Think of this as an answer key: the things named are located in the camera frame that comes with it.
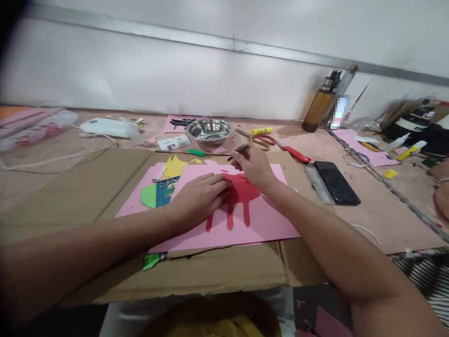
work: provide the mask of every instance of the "smartphone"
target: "smartphone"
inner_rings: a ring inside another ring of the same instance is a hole
[[[358,205],[361,203],[357,194],[333,162],[316,161],[314,165],[336,204]]]

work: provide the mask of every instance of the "stainless steel bowl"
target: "stainless steel bowl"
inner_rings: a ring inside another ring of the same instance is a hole
[[[221,119],[200,119],[187,125],[187,135],[200,145],[216,146],[223,144],[233,129],[231,124]]]

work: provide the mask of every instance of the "metal ruler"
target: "metal ruler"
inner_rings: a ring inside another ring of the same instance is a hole
[[[310,182],[312,183],[312,188],[315,190],[321,202],[325,205],[334,205],[335,202],[329,194],[326,185],[324,185],[324,181],[321,179],[315,165],[312,163],[306,163],[304,164],[304,168]]]

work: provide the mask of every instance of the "scissors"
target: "scissors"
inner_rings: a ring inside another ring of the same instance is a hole
[[[247,136],[251,142],[251,144],[259,144],[261,145],[260,147],[258,147],[259,149],[261,149],[262,151],[269,151],[270,150],[270,145],[276,145],[276,140],[273,137],[270,137],[268,135],[256,135],[253,136],[249,133],[246,133],[243,130],[240,129],[235,129],[235,131],[237,131],[238,133],[241,133],[244,136]]]

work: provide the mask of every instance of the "brown bottle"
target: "brown bottle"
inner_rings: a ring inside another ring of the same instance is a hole
[[[335,88],[340,82],[341,70],[332,71],[331,76],[326,77],[324,84],[318,89],[307,115],[302,123],[302,128],[307,132],[315,132],[331,106],[335,97]]]

